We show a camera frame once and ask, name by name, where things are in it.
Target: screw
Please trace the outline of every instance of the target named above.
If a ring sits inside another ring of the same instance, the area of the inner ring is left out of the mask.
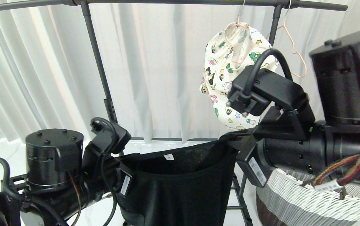
[[[340,46],[342,44],[342,41],[341,40],[336,40],[334,42],[332,42],[332,47],[336,47],[336,46]]]
[[[324,45],[325,45],[325,46],[328,46],[328,45],[332,44],[332,42],[333,42],[333,40],[326,40],[326,41],[324,42]]]

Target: clothes rack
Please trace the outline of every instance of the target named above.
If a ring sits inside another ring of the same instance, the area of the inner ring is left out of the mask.
[[[94,57],[96,60],[96,65],[98,67],[99,76],[101,78],[101,83],[104,89],[106,98],[104,99],[106,111],[110,121],[118,123],[116,113],[114,110],[113,101],[111,98],[111,93],[109,85],[107,82],[106,74],[104,71],[104,66],[102,63],[101,55],[99,52],[98,42],[95,36],[94,26],[92,24],[91,13],[89,10],[89,4],[92,3],[144,3],[144,4],[209,4],[209,5],[245,5],[245,6],[273,6],[273,17],[271,31],[269,35],[269,43],[273,46],[275,41],[276,31],[279,23],[280,14],[282,8],[313,8],[313,9],[323,9],[323,10],[336,10],[336,11],[346,11],[347,6],[341,4],[331,4],[331,3],[319,3],[311,1],[301,1],[301,0],[26,0],[13,3],[3,3],[0,4],[0,11],[2,10],[11,10],[18,8],[28,8],[36,6],[49,6],[49,5],[59,5],[64,4],[68,6],[81,6],[82,13],[85,18],[85,24],[88,30],[89,39],[91,41],[92,50],[94,52]],[[249,215],[247,206],[244,201],[244,189],[246,185],[247,177],[244,174],[241,180],[241,186],[237,181],[236,174],[233,176],[233,184],[231,188],[236,191],[237,199],[239,206],[229,206],[228,209],[240,209],[244,218],[244,223],[246,226],[252,226],[252,220]]]

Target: white floor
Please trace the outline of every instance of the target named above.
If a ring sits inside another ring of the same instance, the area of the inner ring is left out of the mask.
[[[184,146],[191,146],[202,142],[187,142],[185,144],[175,141],[153,141],[152,143],[145,144],[143,141],[131,140],[125,149],[125,153],[149,153],[161,150],[174,149]],[[25,166],[25,145],[20,141],[6,142],[6,140],[0,140],[0,157],[6,159],[11,167],[11,176],[21,175],[26,173]],[[242,171],[236,165],[236,175],[241,183]],[[0,180],[3,176],[2,166],[0,165]],[[255,205],[255,187],[252,186],[248,181],[244,192],[244,199],[248,206],[250,216],[253,220],[254,226],[262,226],[258,219]],[[238,206],[236,193],[234,190],[230,194],[229,206]],[[77,226],[100,226],[102,225],[111,211],[111,199],[105,199],[99,203],[84,209],[81,213],[81,217],[77,223]],[[68,224],[73,222],[74,218],[68,221]],[[110,226],[121,226],[124,222],[121,217],[119,208],[114,215],[113,220],[109,224]],[[226,212],[226,218],[224,226],[243,226],[243,218],[240,210],[228,210]]]

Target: barcode sticker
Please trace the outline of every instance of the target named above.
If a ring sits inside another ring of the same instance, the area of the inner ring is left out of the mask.
[[[332,191],[332,190],[335,190],[335,189],[338,189],[338,188],[342,188],[342,186],[340,186],[337,183],[336,179],[333,180],[333,181],[330,181],[330,182],[315,186],[316,191]]]
[[[174,156],[173,156],[173,154],[171,154],[171,153],[165,155],[164,157],[166,158],[166,160],[170,160],[170,161],[174,160]]]
[[[259,180],[259,183],[261,183],[262,186],[265,185],[266,183],[266,176],[263,174],[261,168],[259,167],[258,163],[256,162],[255,158],[252,157],[248,164],[251,166],[251,169],[253,169],[256,177],[258,178]]]
[[[124,196],[127,193],[127,189],[128,189],[128,185],[130,184],[130,180],[131,180],[131,178],[126,175],[126,177],[124,178],[123,186],[121,187],[121,190],[120,190],[120,193],[123,194]]]

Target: white curtain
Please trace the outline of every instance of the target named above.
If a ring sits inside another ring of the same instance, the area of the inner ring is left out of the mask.
[[[360,30],[360,0],[346,12],[298,8],[287,27],[308,74],[294,78],[323,118],[309,52],[328,39]],[[133,137],[217,138],[220,125],[208,96],[198,90],[208,40],[234,22],[241,6],[91,4],[92,20],[119,124]],[[285,10],[279,25],[283,23]],[[244,6],[241,21],[269,33],[273,7]],[[302,74],[284,30],[274,47]],[[80,6],[0,12],[0,138],[24,140],[39,129],[84,133],[105,117],[104,92]]]

